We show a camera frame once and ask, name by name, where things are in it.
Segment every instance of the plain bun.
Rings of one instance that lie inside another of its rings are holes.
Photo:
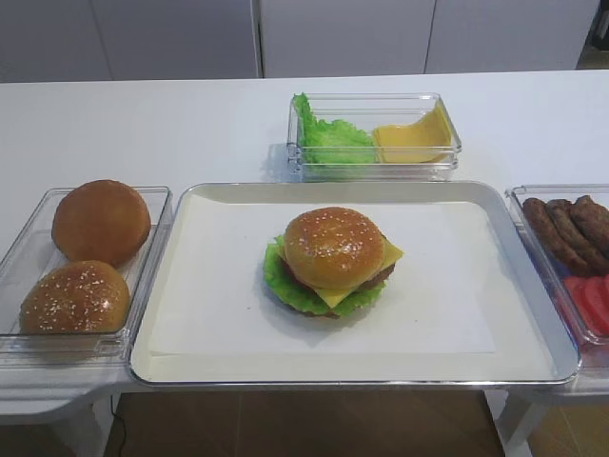
[[[22,333],[111,332],[125,321],[129,289],[103,262],[72,262],[45,276],[21,306]]]
[[[70,260],[99,260],[119,267],[135,255],[150,232],[142,196],[118,181],[74,189],[60,202],[51,236]]]
[[[312,288],[356,288],[381,267],[384,250],[381,231],[354,209],[314,209],[285,230],[287,264]]]

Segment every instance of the white cabinet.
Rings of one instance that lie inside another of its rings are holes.
[[[260,0],[266,77],[422,73],[434,0]]]
[[[87,0],[0,0],[0,82],[104,79]]]
[[[258,76],[251,0],[92,0],[92,5],[114,79]]]
[[[599,0],[437,0],[427,73],[573,70]]]

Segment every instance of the green lettuce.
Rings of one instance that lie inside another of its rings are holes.
[[[318,120],[304,93],[297,95],[294,106],[301,118],[301,146],[309,164],[372,164],[376,161],[372,137],[350,122]]]
[[[332,309],[313,290],[292,279],[285,270],[283,260],[279,255],[284,237],[278,236],[275,241],[276,243],[270,243],[266,247],[263,266],[266,283],[282,302],[300,312],[310,312],[317,316],[334,312],[338,316],[346,316],[359,308],[372,305],[379,298],[385,286],[385,283],[382,282],[371,290],[355,291]]]

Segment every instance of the cheese slice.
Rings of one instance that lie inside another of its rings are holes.
[[[400,248],[393,246],[389,243],[388,240],[384,240],[385,249],[384,249],[384,259],[383,263],[377,269],[372,277],[376,276],[379,272],[383,271],[386,268],[391,267],[398,260],[400,260],[403,256],[403,251]],[[279,256],[284,259],[284,262],[287,263],[285,259],[284,247],[279,246],[278,253]],[[331,307],[335,308],[342,300],[344,300],[347,296],[349,296],[352,292],[354,292],[357,288],[348,288],[348,289],[329,289],[329,288],[314,288],[313,291],[319,295],[319,297],[325,301],[325,303]]]

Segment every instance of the glass dish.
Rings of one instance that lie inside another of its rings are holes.
[[[19,312],[31,288],[46,274],[68,262],[54,245],[50,231],[61,200],[71,189],[50,189],[0,263],[0,363],[49,363],[69,357],[109,357],[125,350],[139,323],[171,222],[168,188],[135,188],[150,213],[151,230],[138,253],[119,268],[128,283],[131,303],[123,326],[112,333],[20,334]]]
[[[417,125],[418,136],[422,134],[423,141],[432,146],[379,146],[375,141],[376,146],[371,147],[306,147],[303,145],[303,123],[294,97],[290,103],[287,154],[288,167],[295,181],[446,181],[459,164],[461,140],[437,93],[311,93],[307,98],[318,120],[345,120],[371,138],[379,127],[410,126],[406,128],[411,129]],[[433,113],[438,122],[432,124],[432,128],[426,123],[422,133],[420,121],[428,113]]]
[[[521,239],[529,250],[541,280],[553,298],[555,306],[572,330],[578,343],[581,346],[586,344],[606,345],[609,343],[609,336],[597,335],[585,324],[578,307],[562,282],[565,277],[571,275],[570,272],[542,246],[522,211],[522,204],[531,197],[539,198],[545,202],[560,198],[575,202],[582,195],[590,195],[596,203],[609,208],[609,185],[521,186],[508,190],[506,194]]]

